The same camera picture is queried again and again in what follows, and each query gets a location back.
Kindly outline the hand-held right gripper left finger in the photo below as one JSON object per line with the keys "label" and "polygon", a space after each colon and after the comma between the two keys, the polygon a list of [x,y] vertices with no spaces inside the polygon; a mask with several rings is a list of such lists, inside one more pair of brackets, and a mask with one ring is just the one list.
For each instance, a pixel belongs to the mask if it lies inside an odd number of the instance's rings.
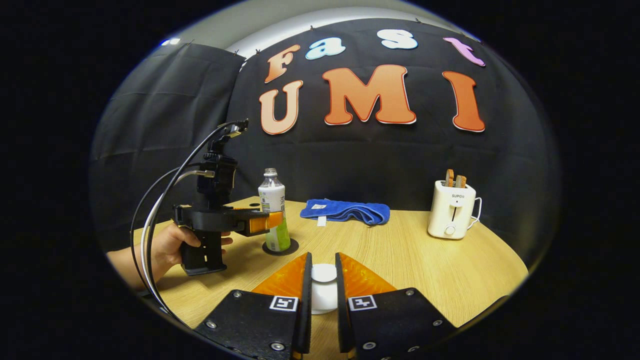
{"label": "hand-held right gripper left finger", "polygon": [[252,360],[301,360],[311,343],[313,256],[291,260],[251,291],[230,291],[195,328]]}

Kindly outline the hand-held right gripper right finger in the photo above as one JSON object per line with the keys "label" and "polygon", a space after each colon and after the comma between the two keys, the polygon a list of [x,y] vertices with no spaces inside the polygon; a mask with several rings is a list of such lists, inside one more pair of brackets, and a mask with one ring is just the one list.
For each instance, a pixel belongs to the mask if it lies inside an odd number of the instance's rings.
{"label": "hand-held right gripper right finger", "polygon": [[457,332],[418,289],[397,289],[344,253],[334,261],[339,349],[349,360],[425,360]]}

